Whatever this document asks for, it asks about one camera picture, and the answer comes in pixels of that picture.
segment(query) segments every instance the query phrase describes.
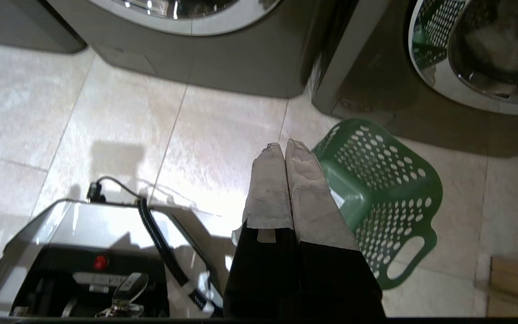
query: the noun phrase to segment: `red button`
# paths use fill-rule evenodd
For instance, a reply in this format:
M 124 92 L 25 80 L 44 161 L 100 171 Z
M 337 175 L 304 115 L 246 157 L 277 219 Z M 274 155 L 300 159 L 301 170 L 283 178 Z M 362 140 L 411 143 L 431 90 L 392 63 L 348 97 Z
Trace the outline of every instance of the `red button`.
M 103 271 L 109 265 L 109 259 L 106 256 L 96 256 L 93 262 L 93 269 Z

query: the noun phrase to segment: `glass door window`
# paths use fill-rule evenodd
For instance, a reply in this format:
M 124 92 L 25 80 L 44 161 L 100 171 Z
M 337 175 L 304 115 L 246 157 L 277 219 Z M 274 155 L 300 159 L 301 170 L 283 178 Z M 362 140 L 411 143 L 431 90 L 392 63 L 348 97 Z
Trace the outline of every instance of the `glass door window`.
M 171 19 L 207 17 L 228 8 L 237 0 L 115 0 L 133 10 Z
M 518 0 L 474 0 L 448 46 L 452 68 L 468 86 L 518 104 Z

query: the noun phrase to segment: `tile floor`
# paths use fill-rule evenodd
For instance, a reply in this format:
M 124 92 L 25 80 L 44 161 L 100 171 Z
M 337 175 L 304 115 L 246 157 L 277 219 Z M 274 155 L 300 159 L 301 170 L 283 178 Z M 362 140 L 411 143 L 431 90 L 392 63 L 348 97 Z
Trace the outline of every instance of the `tile floor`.
M 0 251 L 56 199 L 82 199 L 113 175 L 152 194 L 241 221 L 251 163 L 269 142 L 314 146 L 337 123 L 303 95 L 232 94 L 113 68 L 87 49 L 58 55 L 0 46 Z M 483 315 L 489 256 L 518 252 L 518 157 L 487 158 L 403 139 L 439 172 L 438 245 L 384 293 L 390 316 Z M 107 187 L 111 199 L 129 199 Z M 226 228 L 219 232 L 228 233 Z M 412 256 L 402 254 L 394 268 Z

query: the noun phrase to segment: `silver machine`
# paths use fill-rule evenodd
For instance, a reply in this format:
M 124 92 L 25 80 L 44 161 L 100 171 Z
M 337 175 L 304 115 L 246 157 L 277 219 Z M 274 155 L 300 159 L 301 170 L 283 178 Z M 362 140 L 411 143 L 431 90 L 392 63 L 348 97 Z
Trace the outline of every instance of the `silver machine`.
M 0 320 L 221 315 L 218 273 L 175 217 L 195 214 L 148 210 L 162 256 L 140 208 L 61 200 L 34 218 L 0 259 Z

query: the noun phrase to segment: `front-loading washer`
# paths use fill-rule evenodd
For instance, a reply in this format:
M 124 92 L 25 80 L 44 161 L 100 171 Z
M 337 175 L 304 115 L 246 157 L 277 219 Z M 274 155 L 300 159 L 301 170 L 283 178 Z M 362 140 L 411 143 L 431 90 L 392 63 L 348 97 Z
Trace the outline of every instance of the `front-loading washer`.
M 395 135 L 518 155 L 518 1 L 360 0 L 336 21 L 313 104 Z
M 50 0 L 108 63 L 197 86 L 304 90 L 336 0 Z

